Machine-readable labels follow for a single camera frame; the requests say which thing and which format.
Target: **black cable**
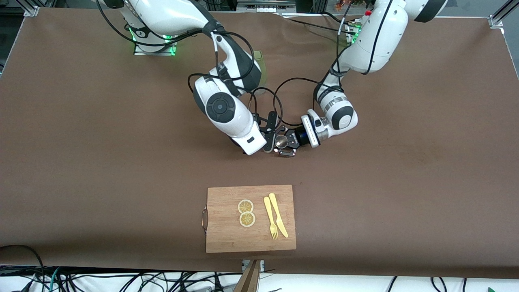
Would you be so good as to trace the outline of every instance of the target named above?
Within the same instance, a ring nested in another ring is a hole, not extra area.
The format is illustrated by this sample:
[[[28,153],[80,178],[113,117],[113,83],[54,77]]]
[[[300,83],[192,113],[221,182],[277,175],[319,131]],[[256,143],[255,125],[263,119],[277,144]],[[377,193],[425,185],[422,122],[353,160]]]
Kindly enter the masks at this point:
[[[166,291],[167,291],[169,289],[169,287],[168,287],[168,281],[167,281],[167,278],[166,278],[166,273],[162,273],[162,275],[164,276],[164,282],[166,283]]]
[[[4,245],[4,246],[0,247],[0,250],[10,248],[10,247],[21,247],[21,248],[30,250],[34,254],[34,256],[36,256],[36,259],[38,260],[39,266],[42,270],[43,281],[45,281],[45,270],[43,267],[42,258],[39,257],[39,254],[32,247],[23,245],[23,244],[11,244],[11,245]],[[44,292],[44,290],[45,290],[45,286],[42,285],[42,292]]]
[[[79,288],[78,286],[76,286],[76,284],[74,284],[74,281],[72,280],[72,275],[68,275],[68,281],[70,282],[70,285],[72,286],[72,289],[74,291],[76,291],[76,289],[78,289],[80,292],[85,292],[83,289]]]
[[[247,69],[247,71],[240,77],[235,77],[235,78],[231,78],[232,81],[235,81],[235,80],[240,80],[240,79],[243,79],[245,78],[247,75],[249,75],[252,71],[252,69],[254,69],[254,49],[252,48],[251,46],[251,43],[249,43],[249,41],[247,41],[247,39],[245,39],[243,36],[235,33],[235,32],[230,32],[230,31],[216,31],[214,32],[215,34],[223,34],[223,35],[233,35],[239,39],[241,39],[246,45],[247,47],[249,48],[249,51],[251,52],[251,65],[249,66],[249,68]]]
[[[133,283],[133,281],[135,281],[138,277],[140,277],[141,275],[143,275],[144,273],[139,273],[135,276],[133,276],[133,278],[131,278],[130,280],[128,280],[126,282],[126,284],[119,290],[119,292],[125,292],[129,287],[130,285]]]
[[[313,24],[313,23],[309,23],[309,22],[299,21],[299,20],[295,20],[295,19],[291,19],[291,18],[287,18],[287,19],[290,20],[290,21],[293,21],[293,22],[302,23],[302,24],[306,24],[306,25],[310,25],[310,26],[315,26],[316,28],[321,28],[321,29],[325,29],[325,30],[329,30],[329,31],[334,31],[334,32],[337,31],[336,29],[329,28],[329,27],[322,26],[322,25],[317,25],[317,24]],[[355,32],[351,32],[351,31],[341,30],[340,32],[346,33],[346,34],[355,35]]]
[[[47,286],[46,284],[47,283],[50,283],[50,282],[42,282],[38,276],[34,275],[34,277],[28,277],[28,276],[24,276],[24,275],[18,275],[19,277],[23,277],[23,278],[27,278],[29,280],[31,280],[28,284],[32,284],[33,282],[36,282],[36,283],[40,283],[42,284],[47,290],[49,290],[49,286]]]
[[[377,47],[378,36],[380,34],[380,31],[382,30],[382,26],[384,25],[384,20],[386,19],[386,15],[389,12],[389,8],[391,8],[392,2],[393,2],[393,0],[389,0],[388,7],[386,8],[386,11],[384,12],[384,16],[382,16],[382,21],[380,22],[380,26],[378,27],[377,34],[375,35],[375,40],[373,41],[373,51],[371,52],[370,64],[368,65],[366,72],[361,73],[362,75],[367,75],[371,70],[371,64],[373,63],[373,57],[375,56],[375,48]]]
[[[304,80],[304,81],[309,81],[309,82],[312,82],[312,83],[315,83],[315,84],[319,84],[321,86],[325,86],[327,88],[330,88],[330,89],[333,89],[333,91],[339,91],[339,92],[344,92],[344,90],[342,88],[340,89],[337,89],[337,88],[333,88],[331,86],[328,86],[322,82],[319,82],[319,81],[315,81],[315,80],[312,80],[312,79],[308,79],[308,78],[304,78],[304,77],[294,77],[294,78],[289,78],[285,81],[283,81],[279,86],[278,88],[276,88],[276,90],[274,91],[274,93],[277,95],[278,94],[278,91],[279,89],[281,88],[281,86],[283,86],[284,84],[292,81],[292,80]],[[312,98],[312,109],[313,109],[313,105],[314,105],[314,102],[315,100]],[[287,126],[291,126],[291,127],[299,127],[299,126],[302,126],[303,124],[302,123],[299,123],[299,124],[290,124],[290,123],[287,123],[285,122],[284,120],[281,120],[281,122],[283,122],[285,125]]]
[[[189,277],[193,276],[195,273],[187,272],[184,275],[184,272],[180,274],[180,278],[175,281],[173,286],[168,290],[168,292],[174,292],[178,287],[180,287],[181,283],[184,283]]]
[[[155,283],[154,281],[152,281],[152,284],[159,286],[162,289],[162,292],[166,292],[166,290],[164,290],[164,287],[162,287],[162,285],[159,285],[159,284]]]
[[[254,92],[256,92],[256,90],[260,90],[260,89],[264,89],[264,90],[270,92],[273,96],[272,106],[274,107],[274,111],[276,112],[276,114],[279,117],[279,121],[276,123],[276,126],[275,126],[275,129],[277,129],[279,127],[279,125],[281,125],[281,122],[283,121],[283,105],[281,104],[281,99],[279,99],[278,95],[274,91],[272,91],[270,88],[267,88],[267,87],[257,87],[252,92],[254,93]],[[279,113],[278,113],[278,110],[276,109],[276,101],[278,101],[278,104],[279,104]]]
[[[440,278],[440,281],[442,282],[442,285],[443,285],[443,292],[447,292],[447,286],[445,286],[445,282],[443,281],[443,278],[441,277],[438,277]],[[432,286],[434,287],[434,289],[436,289],[437,292],[441,292],[438,287],[436,287],[436,284],[434,283],[434,277],[431,277],[431,284]]]
[[[116,277],[133,277],[135,276],[136,274],[121,274],[121,275],[111,275],[111,276],[103,276],[103,275],[79,275],[79,276],[75,276],[73,277],[72,279],[75,280],[75,279],[79,279],[79,278],[83,278],[83,277],[90,277],[90,278],[116,278]]]
[[[129,42],[132,42],[136,45],[143,45],[143,46],[149,46],[149,47],[161,47],[161,46],[167,46],[167,45],[171,45],[171,44],[174,44],[176,42],[179,42],[185,38],[188,38],[190,36],[193,36],[197,33],[201,33],[202,30],[194,30],[192,32],[189,32],[189,33],[183,33],[181,35],[179,35],[178,37],[176,38],[172,38],[172,39],[169,39],[170,42],[167,42],[167,43],[163,43],[163,44],[147,44],[147,43],[141,43],[141,42],[138,42],[138,41],[134,41],[132,40],[131,38],[123,35],[117,28],[115,28],[115,26],[110,22],[110,20],[108,19],[108,17],[106,17],[106,15],[104,14],[104,11],[103,11],[103,8],[101,8],[101,4],[99,3],[99,0],[95,0],[95,3],[97,4],[97,7],[98,7],[98,10],[99,12],[101,13],[101,16],[104,18],[104,20],[106,21],[106,23],[108,23],[108,25],[112,28],[112,30],[114,30],[118,35],[120,35],[122,38],[124,38],[125,40],[129,41]]]
[[[394,281],[397,280],[397,277],[398,277],[398,276],[394,276],[394,277],[393,277],[393,279],[391,280],[391,283],[389,283],[389,287],[388,287],[387,292],[391,292],[391,289],[393,289]]]
[[[220,35],[233,35],[233,36],[236,36],[237,38],[241,39],[243,42],[245,42],[245,44],[249,47],[249,50],[251,52],[251,65],[249,66],[249,68],[247,69],[247,71],[242,75],[242,76],[239,76],[239,77],[234,77],[234,78],[231,78],[232,81],[235,81],[235,80],[241,80],[243,78],[245,78],[247,75],[249,75],[252,71],[252,69],[254,68],[254,49],[252,48],[251,44],[241,35],[237,34],[237,33],[234,33],[234,32],[213,32],[214,34],[220,34]],[[215,58],[216,58],[216,66],[218,66],[218,59],[217,59],[218,55],[215,54]],[[214,76],[214,75],[211,75],[211,74],[207,74],[207,73],[193,73],[191,75],[189,75],[187,77],[187,86],[189,87],[189,90],[191,90],[191,92],[193,92],[193,87],[191,86],[191,78],[193,76],[202,76],[202,77],[210,77],[210,78],[218,78],[220,79],[218,76]]]
[[[160,273],[157,273],[156,275],[154,275],[154,276],[152,276],[151,278],[146,279],[146,280],[143,280],[142,277],[143,277],[144,275],[141,275],[142,284],[141,284],[141,287],[139,287],[139,290],[138,290],[138,291],[142,291],[142,289],[144,289],[144,286],[146,286],[146,285],[147,285],[148,283],[150,283],[150,282],[156,284],[155,282],[153,282],[153,279],[157,278],[159,275],[160,275]]]
[[[351,8],[351,4],[353,4],[353,1],[350,1],[350,4],[348,5],[348,8],[346,8],[346,11],[344,11],[343,20],[346,19],[346,14],[348,14],[348,11]],[[335,60],[337,60],[337,71],[340,72],[340,66],[339,66],[339,37],[340,37],[340,33],[337,33],[337,42],[335,43],[335,54],[336,54]],[[340,77],[337,77],[337,79],[339,79],[339,86],[342,87],[342,84],[340,83]]]
[[[242,273],[223,273],[223,274],[219,274],[218,276],[241,275],[241,274],[242,274]],[[198,280],[196,280],[195,282],[193,282],[193,283],[187,285],[184,289],[179,290],[178,292],[185,292],[185,291],[187,291],[187,289],[188,289],[191,285],[194,285],[194,284],[199,283],[199,282],[204,282],[204,281],[206,281],[206,280],[208,280],[208,279],[210,279],[210,278],[213,278],[213,277],[214,277],[214,275],[211,275],[211,276],[204,277],[204,278],[202,278],[202,279],[198,279]]]
[[[161,38],[161,39],[163,39],[163,40],[165,40],[165,41],[170,41],[170,40],[173,39],[173,38],[166,38],[166,37],[163,37],[163,36],[161,36],[161,35],[159,35],[159,34],[156,34],[154,31],[152,31],[152,30],[150,30],[150,29],[149,29],[149,31],[150,31],[154,36],[156,36],[156,37],[158,37],[158,38]]]
[[[258,100],[257,100],[257,98],[256,98],[256,95],[255,95],[252,91],[247,90],[247,89],[245,89],[245,88],[243,88],[243,87],[236,86],[236,88],[241,89],[241,90],[243,90],[243,91],[245,91],[246,93],[248,93],[248,94],[251,95],[251,97],[249,98],[249,103],[248,103],[248,104],[250,104],[251,101],[254,99],[254,114],[257,116],[257,114],[258,114],[258,111],[257,111],[257,108],[258,108]]]
[[[331,18],[333,18],[333,20],[335,20],[335,21],[337,21],[337,22],[340,23],[340,19],[336,18],[335,15],[331,14],[331,13],[328,12],[328,11],[323,11],[323,12],[321,12],[321,14],[323,14],[323,15],[328,15],[328,16],[330,16]]]

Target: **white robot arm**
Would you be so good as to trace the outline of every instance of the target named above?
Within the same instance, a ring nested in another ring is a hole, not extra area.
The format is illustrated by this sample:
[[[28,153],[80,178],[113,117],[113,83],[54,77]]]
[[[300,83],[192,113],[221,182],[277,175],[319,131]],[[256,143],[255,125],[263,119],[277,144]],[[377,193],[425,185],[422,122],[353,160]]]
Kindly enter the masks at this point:
[[[398,46],[409,18],[428,22],[445,7],[447,0],[376,0],[371,15],[356,20],[361,24],[356,41],[340,52],[313,97],[324,117],[310,109],[301,117],[304,131],[296,129],[299,144],[313,148],[323,140],[342,134],[357,125],[358,116],[341,90],[341,80],[349,71],[368,74],[380,70]]]
[[[104,3],[110,8],[120,9],[133,37],[144,51],[163,49],[160,44],[167,40],[160,35],[201,30],[213,39],[215,51],[221,48],[227,58],[209,71],[209,75],[196,80],[193,90],[196,104],[246,154],[251,155],[265,145],[256,120],[238,99],[246,90],[252,91],[259,85],[260,66],[205,8],[189,0],[104,0]]]
[[[99,1],[103,0],[93,1],[100,8]],[[362,74],[380,70],[400,42],[409,18],[428,22],[445,7],[447,0],[366,2],[373,4],[373,9],[370,15],[356,20],[360,24],[356,41],[340,52],[321,81],[324,85],[318,85],[313,92],[313,98],[325,116],[319,117],[314,110],[308,110],[301,117],[301,127],[277,134],[275,150],[280,154],[293,156],[301,145],[310,144],[315,148],[322,141],[354,128],[358,116],[342,90],[344,75],[349,70]],[[167,39],[160,35],[197,31],[212,38],[215,51],[217,47],[221,48],[227,59],[218,63],[209,75],[196,80],[193,93],[198,107],[246,154],[251,155],[266,144],[257,121],[238,100],[246,91],[258,86],[260,67],[205,8],[190,0],[104,0],[104,3],[109,8],[120,9],[133,37],[144,51],[161,50]],[[292,150],[282,151],[285,147]]]

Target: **cable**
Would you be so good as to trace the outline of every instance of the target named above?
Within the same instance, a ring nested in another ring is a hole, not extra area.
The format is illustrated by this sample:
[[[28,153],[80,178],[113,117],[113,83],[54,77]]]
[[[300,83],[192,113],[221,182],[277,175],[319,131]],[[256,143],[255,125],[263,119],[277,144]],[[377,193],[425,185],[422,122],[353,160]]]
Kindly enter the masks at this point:
[[[155,284],[155,285],[159,286],[159,287],[162,289],[162,292],[165,292],[164,287],[162,287],[161,285],[159,285],[159,284],[155,283],[155,281],[153,281],[154,278],[157,278],[157,279],[160,280],[160,278],[158,278],[158,276],[159,276],[160,274],[161,274],[161,273],[157,273],[156,275],[152,276],[151,278],[149,278],[149,279],[147,279],[147,280],[144,280],[144,279],[142,278],[143,276],[141,275],[141,281],[142,281],[142,284],[141,284],[141,286],[139,287],[138,292],[141,292],[141,291],[144,289],[144,286],[146,286],[146,285],[149,284],[149,283],[152,283],[152,284]]]
[[[331,14],[331,13],[328,12],[328,11],[323,11],[323,12],[321,12],[321,14],[323,14],[323,15],[328,15],[328,16],[330,16],[331,18],[333,18],[333,20],[335,20],[335,21],[337,21],[337,22],[340,22],[340,19],[336,18],[335,15]]]
[[[247,47],[249,47],[249,50],[251,52],[251,65],[249,66],[249,68],[247,69],[247,71],[240,77],[235,77],[235,78],[231,78],[232,81],[235,81],[235,80],[240,80],[240,79],[243,79],[245,78],[247,75],[249,75],[252,71],[252,69],[254,69],[254,49],[252,48],[251,46],[251,43],[249,43],[249,41],[247,41],[247,39],[245,39],[243,36],[235,33],[235,32],[230,32],[230,31],[217,31],[215,32],[216,34],[223,34],[223,35],[233,35],[239,39],[241,39],[246,45]]]
[[[442,285],[443,285],[443,292],[447,292],[447,287],[445,286],[445,282],[443,281],[443,278],[441,277],[438,277],[440,278],[440,281],[442,282]],[[441,292],[438,287],[436,287],[436,284],[434,283],[434,277],[431,277],[431,284],[432,286],[434,287],[434,289],[436,289],[437,292]]]
[[[397,280],[397,277],[398,277],[398,276],[394,276],[394,277],[393,277],[393,279],[391,280],[391,283],[389,283],[389,287],[388,287],[387,292],[391,292],[391,289],[393,289],[394,281]]]
[[[171,44],[174,44],[176,42],[179,42],[185,38],[188,38],[190,36],[193,36],[197,33],[201,33],[202,30],[201,29],[198,29],[198,30],[194,30],[192,32],[189,32],[189,33],[184,33],[184,34],[181,34],[179,35],[178,37],[176,38],[172,38],[170,39],[170,42],[167,42],[167,43],[163,43],[163,44],[147,44],[147,43],[141,43],[141,42],[138,42],[138,41],[134,41],[132,40],[131,38],[123,35],[117,28],[115,28],[115,26],[108,20],[108,17],[106,17],[106,15],[104,14],[104,11],[103,11],[103,8],[101,8],[101,4],[99,3],[99,0],[95,0],[95,3],[97,4],[97,7],[98,7],[98,10],[99,12],[101,13],[101,16],[104,18],[104,20],[106,21],[106,23],[108,23],[108,25],[118,34],[120,35],[122,38],[124,38],[125,40],[129,41],[129,42],[132,42],[136,45],[143,45],[143,46],[149,46],[149,47],[161,47],[161,46],[167,46],[167,45],[171,45]]]
[[[276,112],[276,114],[278,115],[279,117],[279,121],[276,123],[276,126],[275,126],[275,129],[277,129],[279,127],[279,125],[281,125],[281,122],[283,121],[283,105],[281,104],[281,100],[279,99],[278,95],[272,91],[270,88],[267,88],[267,87],[258,87],[256,89],[254,89],[252,92],[256,92],[256,90],[260,90],[260,89],[264,89],[268,92],[270,92],[273,96],[272,98],[272,106],[274,107],[274,111]],[[276,109],[276,101],[278,101],[278,104],[279,104],[279,114],[278,114],[278,110]]]
[[[247,89],[245,89],[245,88],[243,88],[243,87],[236,86],[236,88],[241,89],[241,90],[243,90],[243,91],[245,91],[245,92],[247,92],[248,94],[251,95],[251,97],[249,98],[249,103],[248,103],[247,108],[248,108],[248,109],[250,108],[251,101],[252,101],[252,99],[254,99],[254,114],[257,116],[257,114],[258,114],[258,112],[257,112],[258,100],[257,100],[257,98],[256,98],[256,95],[255,95],[252,91],[247,90]]]
[[[335,53],[336,53],[335,60],[337,60],[337,71],[339,71],[339,72],[340,72],[340,66],[339,66],[339,37],[340,37],[340,31],[343,28],[344,21],[346,20],[346,14],[348,14],[348,11],[351,8],[351,4],[353,4],[353,1],[350,1],[350,4],[348,5],[348,8],[346,8],[346,11],[344,11],[343,18],[340,21],[340,26],[339,26],[339,29],[337,31],[337,42],[335,43]],[[337,79],[339,80],[339,82],[338,82],[339,86],[342,87],[342,84],[340,83],[340,77],[338,76]]]
[[[317,25],[317,24],[313,24],[313,23],[309,23],[309,22],[299,21],[299,20],[295,20],[295,19],[291,19],[291,18],[287,18],[287,19],[290,20],[290,21],[293,21],[293,22],[302,23],[302,24],[306,24],[306,25],[310,25],[310,26],[315,26],[316,28],[321,28],[321,29],[325,29],[325,30],[329,30],[329,31],[334,31],[334,32],[337,31],[336,29],[328,28],[328,27],[322,26],[322,25]],[[346,34],[355,35],[354,32],[349,32],[349,31],[345,31],[345,30],[341,30],[340,32],[346,33]]]
[[[218,276],[241,275],[241,274],[242,274],[242,273],[223,273],[223,274],[219,274]],[[185,288],[179,290],[178,292],[185,292],[185,291],[187,291],[187,289],[188,289],[191,285],[194,285],[194,284],[199,283],[199,282],[203,282],[203,281],[208,280],[208,279],[213,278],[213,277],[214,277],[214,275],[211,275],[211,276],[207,276],[207,277],[204,277],[204,278],[202,278],[202,279],[196,280],[196,282],[193,282],[193,283],[187,285]]]
[[[162,39],[165,40],[165,41],[170,41],[170,40],[172,40],[172,38],[166,38],[166,37],[163,37],[163,36],[161,36],[161,35],[159,35],[159,34],[156,34],[156,33],[155,33],[154,31],[152,31],[152,30],[149,30],[149,31],[150,31],[154,36],[156,36],[156,37],[158,37],[158,38],[162,38]]]
[[[43,267],[42,258],[39,257],[39,254],[32,247],[27,246],[27,245],[22,245],[22,244],[11,244],[11,245],[4,245],[4,246],[0,247],[0,250],[10,248],[10,247],[21,247],[21,248],[30,250],[34,254],[34,256],[36,256],[36,259],[38,260],[39,266],[41,267],[41,270],[42,270],[43,281],[45,281],[45,270]],[[42,285],[42,292],[44,292],[44,290],[45,290],[45,285]]]
[[[230,80],[232,81],[235,81],[235,80],[241,80],[243,78],[245,78],[247,75],[249,75],[252,71],[252,69],[254,68],[254,49],[252,48],[251,44],[249,43],[249,41],[247,41],[243,36],[235,33],[235,32],[228,32],[228,31],[215,31],[214,32],[215,34],[220,34],[220,35],[233,35],[239,39],[241,39],[243,42],[245,42],[245,44],[249,47],[249,50],[251,52],[250,56],[251,56],[251,64],[249,66],[249,68],[247,69],[247,71],[242,75],[242,76],[239,76],[239,77],[234,77],[234,78],[231,78]],[[216,59],[216,70],[218,71],[218,54],[215,54],[215,59]],[[193,73],[191,75],[189,75],[187,77],[187,86],[189,87],[189,90],[191,90],[191,92],[193,92],[193,87],[191,86],[191,78],[193,76],[202,76],[202,77],[210,77],[210,78],[218,78],[220,79],[220,77],[218,76],[214,76],[214,75],[211,75],[211,74],[207,74],[207,73]]]
[[[136,274],[121,274],[121,275],[110,275],[110,276],[101,276],[101,275],[80,275],[72,278],[73,280],[82,278],[82,277],[91,277],[91,278],[115,278],[115,277],[133,277]],[[144,273],[143,276],[151,276],[152,274]]]
[[[304,81],[309,81],[309,82],[312,82],[312,83],[319,84],[319,85],[321,85],[321,86],[325,86],[325,87],[327,87],[327,88],[330,88],[330,89],[332,89],[333,91],[344,92],[344,90],[343,90],[342,88],[340,88],[340,89],[333,88],[333,87],[331,87],[331,86],[329,86],[329,85],[326,85],[326,84],[324,84],[324,83],[322,83],[322,82],[319,82],[319,81],[315,81],[315,80],[308,79],[308,78],[304,78],[304,77],[294,77],[294,78],[289,78],[289,79],[283,81],[283,82],[278,86],[278,88],[276,88],[276,90],[274,91],[274,93],[277,95],[277,93],[278,93],[279,89],[281,88],[281,86],[285,85],[286,83],[288,83],[288,82],[290,82],[290,81],[292,81],[292,80],[304,80]],[[312,109],[314,109],[314,107],[313,107],[313,106],[314,106],[314,102],[315,102],[315,100],[312,98]],[[285,121],[283,121],[283,120],[281,120],[281,122],[283,122],[285,125],[287,125],[287,126],[291,126],[291,127],[298,127],[298,126],[302,126],[302,125],[303,125],[302,123],[299,123],[299,124],[290,124],[290,123],[287,123],[287,122],[285,122]]]
[[[70,282],[70,285],[72,286],[72,289],[74,291],[76,291],[76,289],[78,289],[80,292],[85,292],[83,289],[79,288],[76,286],[76,284],[74,284],[74,281],[72,280],[72,275],[68,274],[66,277],[65,277],[66,280],[68,280]]]
[[[377,47],[378,36],[380,34],[380,31],[382,30],[382,26],[384,25],[384,20],[386,19],[386,15],[389,12],[389,8],[391,8],[391,3],[393,3],[393,0],[389,0],[388,7],[386,8],[386,12],[384,12],[384,16],[382,16],[382,21],[380,22],[380,26],[378,27],[377,34],[375,35],[375,40],[373,41],[373,51],[371,52],[370,64],[368,65],[366,72],[361,73],[362,75],[367,75],[371,70],[371,64],[373,64],[373,57],[375,56],[375,48]]]
[[[60,269],[60,267],[57,267],[55,270],[54,270],[54,273],[52,273],[52,277],[50,278],[50,284],[49,284],[49,290],[52,291],[52,287],[54,286],[54,278],[56,278],[56,274],[58,272],[58,270]]]

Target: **white floor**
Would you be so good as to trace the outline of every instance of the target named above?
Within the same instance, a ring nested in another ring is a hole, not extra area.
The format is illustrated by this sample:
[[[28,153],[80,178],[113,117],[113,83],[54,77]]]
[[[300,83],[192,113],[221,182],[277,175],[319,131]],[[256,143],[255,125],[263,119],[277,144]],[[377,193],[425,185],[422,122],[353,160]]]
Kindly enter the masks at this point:
[[[210,276],[213,273],[196,274],[193,279]],[[179,273],[167,273],[167,278],[176,279]],[[221,276],[223,286],[237,283],[239,275]],[[390,276],[340,276],[340,275],[290,275],[290,274],[262,274],[258,292],[271,292],[280,289],[281,292],[302,291],[344,291],[344,292],[386,292],[391,282]],[[85,292],[117,292],[124,286],[130,277],[92,278],[82,277],[74,283]],[[461,278],[443,278],[448,292],[462,292]],[[20,291],[30,280],[23,277],[0,277],[0,292]],[[141,280],[136,280],[127,292],[137,292]],[[166,288],[165,282],[157,280],[155,283]],[[443,286],[436,279],[436,285],[443,292]],[[193,285],[189,291],[205,291],[204,288],[213,287],[209,282]],[[495,292],[518,292],[519,280],[502,279],[475,279],[467,280],[466,292],[487,292],[488,288]],[[31,286],[30,292],[40,292],[40,284]],[[435,292],[428,277],[398,277],[392,292]],[[143,292],[162,292],[157,285],[147,285]]]

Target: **yellow knife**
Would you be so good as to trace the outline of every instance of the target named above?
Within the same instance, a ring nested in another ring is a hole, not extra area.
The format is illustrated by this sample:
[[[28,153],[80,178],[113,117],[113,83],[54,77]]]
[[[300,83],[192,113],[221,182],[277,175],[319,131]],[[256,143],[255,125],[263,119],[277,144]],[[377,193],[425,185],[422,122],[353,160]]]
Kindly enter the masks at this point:
[[[274,193],[270,193],[268,194],[268,197],[270,198],[270,202],[274,207],[274,211],[276,211],[276,224],[279,227],[279,231],[281,231],[281,233],[283,233],[285,237],[289,237],[289,234],[286,232],[285,225],[283,224],[283,220],[281,220],[281,215],[279,214],[278,201],[276,200],[276,195],[274,195]]]

